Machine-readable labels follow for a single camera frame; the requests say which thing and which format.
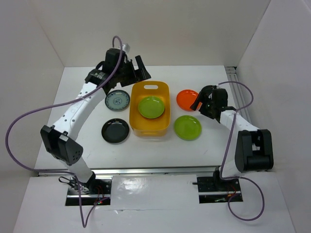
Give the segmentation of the orange plate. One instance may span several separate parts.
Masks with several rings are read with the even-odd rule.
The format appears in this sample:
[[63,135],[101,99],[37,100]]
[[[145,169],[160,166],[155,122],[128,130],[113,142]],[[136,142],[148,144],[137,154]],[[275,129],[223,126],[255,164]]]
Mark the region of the orange plate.
[[191,112],[191,105],[195,102],[198,97],[198,93],[194,90],[185,89],[180,91],[176,96],[177,105],[185,111]]

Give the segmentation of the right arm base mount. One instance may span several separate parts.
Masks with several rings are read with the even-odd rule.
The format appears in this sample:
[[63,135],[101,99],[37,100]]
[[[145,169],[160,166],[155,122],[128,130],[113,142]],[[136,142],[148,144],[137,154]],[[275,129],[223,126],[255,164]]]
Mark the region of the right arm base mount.
[[214,171],[212,176],[197,177],[192,183],[198,189],[199,203],[243,202],[238,179],[222,180],[220,172]]

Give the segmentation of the black plate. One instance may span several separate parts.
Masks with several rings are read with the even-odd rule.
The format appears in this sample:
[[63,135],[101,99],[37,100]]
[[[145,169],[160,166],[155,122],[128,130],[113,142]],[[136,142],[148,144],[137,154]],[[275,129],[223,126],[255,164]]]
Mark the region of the black plate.
[[119,144],[127,139],[130,129],[127,122],[120,118],[107,121],[101,130],[103,139],[110,144]]

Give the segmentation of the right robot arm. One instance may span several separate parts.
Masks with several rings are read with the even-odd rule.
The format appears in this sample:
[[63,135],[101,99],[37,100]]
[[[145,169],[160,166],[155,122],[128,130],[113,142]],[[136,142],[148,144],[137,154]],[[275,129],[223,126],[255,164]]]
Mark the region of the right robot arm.
[[229,106],[228,93],[224,88],[215,85],[203,87],[190,108],[230,130],[219,174],[212,178],[215,189],[224,190],[229,179],[239,178],[244,173],[273,168],[271,132],[252,125],[238,113],[238,109]]

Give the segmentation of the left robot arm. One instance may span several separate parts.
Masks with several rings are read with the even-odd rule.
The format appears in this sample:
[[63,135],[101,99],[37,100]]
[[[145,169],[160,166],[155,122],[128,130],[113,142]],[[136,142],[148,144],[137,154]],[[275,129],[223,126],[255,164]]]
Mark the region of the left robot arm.
[[86,194],[101,183],[83,160],[83,147],[76,139],[89,115],[118,83],[124,87],[151,78],[142,58],[136,56],[135,60],[137,69],[125,51],[109,49],[105,60],[88,73],[79,95],[65,113],[51,126],[41,128],[46,151],[76,176],[79,189]]

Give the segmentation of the blue patterned plate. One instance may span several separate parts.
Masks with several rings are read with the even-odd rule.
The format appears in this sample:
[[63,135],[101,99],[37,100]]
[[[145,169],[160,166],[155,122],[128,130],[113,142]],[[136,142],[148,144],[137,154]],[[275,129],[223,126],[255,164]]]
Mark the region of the blue patterned plate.
[[130,104],[130,96],[126,91],[114,90],[108,93],[104,102],[111,111],[123,111]]

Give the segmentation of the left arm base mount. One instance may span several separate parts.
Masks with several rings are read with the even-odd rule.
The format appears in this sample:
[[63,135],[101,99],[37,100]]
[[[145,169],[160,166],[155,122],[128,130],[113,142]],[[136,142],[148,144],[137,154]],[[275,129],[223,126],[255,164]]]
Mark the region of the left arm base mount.
[[[74,177],[60,176],[58,178],[60,183],[68,186],[66,196],[66,206],[79,206],[79,191],[78,183]],[[111,203],[111,188],[112,179],[96,179],[94,184],[88,188],[84,183],[79,184],[81,192],[82,206],[92,206],[97,204],[99,206],[110,205]]]

